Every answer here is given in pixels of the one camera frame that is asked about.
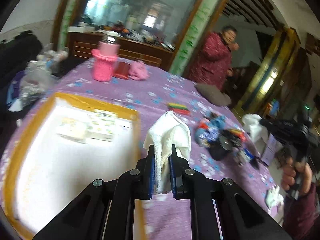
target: hand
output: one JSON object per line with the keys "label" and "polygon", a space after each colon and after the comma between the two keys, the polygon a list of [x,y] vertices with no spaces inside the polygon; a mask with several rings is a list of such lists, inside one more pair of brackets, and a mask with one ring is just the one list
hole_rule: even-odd
{"label": "hand", "polygon": [[229,48],[230,48],[232,51],[238,50],[238,49],[239,49],[239,44],[238,44],[238,43],[231,43],[231,44],[229,45]]}
{"label": "hand", "polygon": [[233,76],[233,71],[231,69],[227,70],[227,76],[232,77]]}
{"label": "hand", "polygon": [[[296,176],[296,171],[294,170],[293,166],[293,160],[290,157],[287,159],[287,165],[283,168],[283,174],[282,174],[282,180],[281,180],[281,187],[287,191],[290,186],[294,185],[294,177]],[[303,181],[302,181],[302,187],[300,190],[300,195],[306,195],[311,186],[312,181],[312,171],[310,169],[310,166],[308,163],[296,163],[295,168],[298,172],[303,174]]]}

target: wooden furniture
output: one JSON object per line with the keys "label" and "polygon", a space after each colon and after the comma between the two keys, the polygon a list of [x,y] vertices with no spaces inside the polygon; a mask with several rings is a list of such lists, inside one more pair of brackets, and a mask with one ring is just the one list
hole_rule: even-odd
{"label": "wooden furniture", "polygon": [[249,83],[259,69],[259,65],[250,61],[247,67],[233,68],[233,76],[228,77],[223,85],[223,92],[231,98],[230,109],[233,108],[244,95]]}
{"label": "wooden furniture", "polygon": [[[91,51],[98,47],[102,36],[102,33],[68,33],[69,54],[80,58],[92,57]],[[118,44],[120,44],[119,57],[141,60],[148,65],[159,67],[165,71],[169,70],[169,62],[173,52],[122,37],[118,38]]]}

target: white towel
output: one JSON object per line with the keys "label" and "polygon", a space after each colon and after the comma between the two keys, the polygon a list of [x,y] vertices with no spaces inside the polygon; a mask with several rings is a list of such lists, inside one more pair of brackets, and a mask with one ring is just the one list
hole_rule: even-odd
{"label": "white towel", "polygon": [[171,190],[170,168],[168,157],[171,155],[172,144],[175,144],[178,157],[189,161],[191,151],[191,136],[189,127],[173,114],[167,111],[149,129],[143,143],[145,149],[150,145],[155,147],[155,185],[153,194],[168,193]]}

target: white box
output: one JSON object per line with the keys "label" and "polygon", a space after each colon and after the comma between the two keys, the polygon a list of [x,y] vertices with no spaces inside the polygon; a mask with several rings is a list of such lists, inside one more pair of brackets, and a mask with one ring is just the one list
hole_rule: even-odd
{"label": "white box", "polygon": [[87,124],[64,117],[57,128],[57,134],[72,141],[85,143],[85,139],[87,138]]}
{"label": "white box", "polygon": [[88,137],[103,141],[112,141],[116,132],[117,115],[95,109],[95,114],[90,115]]}

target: wooden cabinet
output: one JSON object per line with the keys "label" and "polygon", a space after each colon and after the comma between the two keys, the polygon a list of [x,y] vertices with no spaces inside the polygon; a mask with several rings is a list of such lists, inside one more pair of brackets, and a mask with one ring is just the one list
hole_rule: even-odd
{"label": "wooden cabinet", "polygon": [[[102,33],[68,33],[69,54],[81,58],[92,57],[91,51],[98,48],[102,36]],[[169,62],[173,55],[171,51],[122,37],[118,38],[118,44],[120,44],[119,57],[142,60],[165,71],[170,68]]]}

